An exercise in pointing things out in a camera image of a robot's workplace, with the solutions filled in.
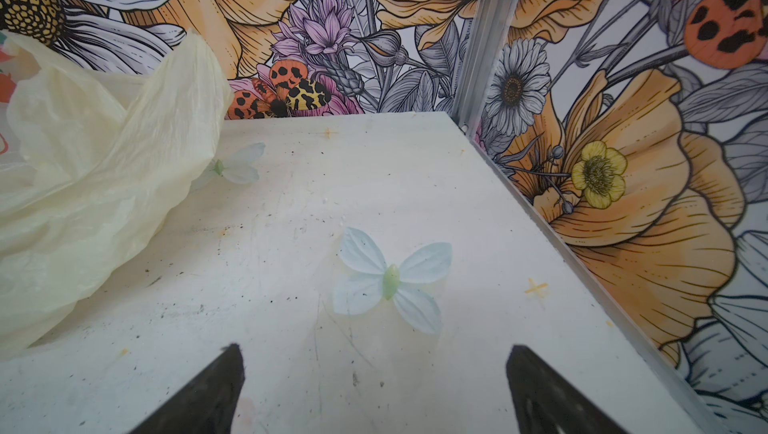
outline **crumpled bag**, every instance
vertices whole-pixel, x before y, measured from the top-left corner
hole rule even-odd
[[[39,71],[7,110],[26,162],[0,166],[0,357],[147,246],[213,159],[233,98],[197,34],[150,76],[84,70],[6,34],[4,50]]]

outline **butterfly decal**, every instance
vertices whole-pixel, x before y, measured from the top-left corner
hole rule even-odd
[[[452,258],[449,243],[427,245],[408,256],[399,267],[388,267],[370,236],[360,229],[347,228],[339,258],[358,274],[333,290],[335,313],[362,314],[382,299],[392,300],[402,318],[414,329],[427,334],[440,331],[440,308],[432,296],[417,285],[432,283],[447,275]]]
[[[278,61],[270,68],[266,80],[254,77],[253,90],[235,92],[228,119],[286,118],[301,111],[311,111],[331,101],[330,90],[308,77],[304,63]]]
[[[702,0],[685,28],[690,55],[732,70],[768,58],[768,0]]]

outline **white table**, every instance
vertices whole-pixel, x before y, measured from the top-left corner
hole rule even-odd
[[[633,434],[700,432],[445,114],[225,122],[220,155],[256,141],[261,180],[193,192],[96,294],[0,363],[0,432],[126,432],[233,342],[246,368],[235,433],[516,432],[515,343]],[[390,263],[453,244],[433,291],[439,338],[392,303],[332,313],[346,226]],[[546,297],[524,293],[529,277]]]

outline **yellow flower center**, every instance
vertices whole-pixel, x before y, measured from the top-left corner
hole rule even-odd
[[[59,0],[0,0],[0,29],[31,36],[50,46],[64,28]]]
[[[504,104],[516,106],[523,94],[523,82],[517,76],[509,76],[504,83]]]
[[[590,206],[606,209],[624,195],[627,185],[621,176],[627,158],[602,141],[592,141],[581,150],[581,161],[574,165],[571,181]]]

